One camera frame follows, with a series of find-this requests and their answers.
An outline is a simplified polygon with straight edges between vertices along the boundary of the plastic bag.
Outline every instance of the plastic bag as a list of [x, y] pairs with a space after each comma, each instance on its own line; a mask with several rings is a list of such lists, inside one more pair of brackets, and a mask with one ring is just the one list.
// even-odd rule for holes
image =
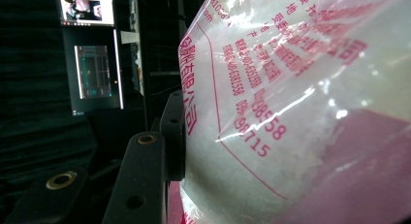
[[196, 223], [411, 214], [410, 1], [205, 0], [178, 52]]

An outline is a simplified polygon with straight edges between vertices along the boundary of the monitor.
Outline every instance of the monitor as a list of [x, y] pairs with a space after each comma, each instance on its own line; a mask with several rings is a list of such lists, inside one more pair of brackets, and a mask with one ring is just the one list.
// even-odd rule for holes
[[114, 27], [112, 0], [57, 0], [62, 26]]

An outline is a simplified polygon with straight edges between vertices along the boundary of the red border line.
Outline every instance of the red border line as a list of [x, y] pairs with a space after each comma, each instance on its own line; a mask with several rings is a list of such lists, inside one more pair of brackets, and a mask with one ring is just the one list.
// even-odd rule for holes
[[283, 196], [281, 194], [279, 194], [278, 192], [276, 192], [273, 188], [271, 188], [268, 184], [266, 184], [261, 178], [259, 178], [251, 169], [249, 169], [247, 167], [247, 165], [245, 165], [238, 157], [236, 157], [236, 155], [221, 141], [220, 139], [220, 135], [221, 135], [221, 123], [220, 123], [220, 112], [219, 112], [219, 107], [218, 107], [218, 100], [217, 100], [217, 87], [215, 84], [215, 73], [214, 73], [214, 60], [212, 58], [212, 47], [211, 47], [211, 41], [209, 40], [208, 35], [206, 34], [206, 32], [203, 30], [203, 28], [200, 26], [200, 24], [197, 22], [196, 23], [197, 26], [200, 28], [200, 30], [203, 32], [203, 34], [205, 35], [206, 39], [208, 40], [208, 44], [209, 44], [209, 49], [211, 52], [211, 69], [212, 69], [212, 78], [213, 78], [213, 83], [214, 83], [214, 96], [215, 96], [215, 105], [216, 105], [216, 109], [217, 109], [217, 117], [218, 117], [218, 140], [219, 142], [230, 152], [231, 155], [233, 155], [233, 157], [236, 158], [236, 160], [249, 172], [251, 173], [251, 175], [253, 175], [253, 177], [257, 178], [269, 191], [271, 191], [272, 193], [274, 193], [275, 195], [277, 195], [279, 198], [283, 199], [283, 200], [287, 200], [286, 196]]

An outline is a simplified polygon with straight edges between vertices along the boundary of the transparent plastic bag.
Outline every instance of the transparent plastic bag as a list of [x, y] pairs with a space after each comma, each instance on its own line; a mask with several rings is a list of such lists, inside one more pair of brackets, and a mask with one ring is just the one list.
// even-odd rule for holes
[[410, 1], [205, 0], [179, 47], [197, 223], [411, 214]]

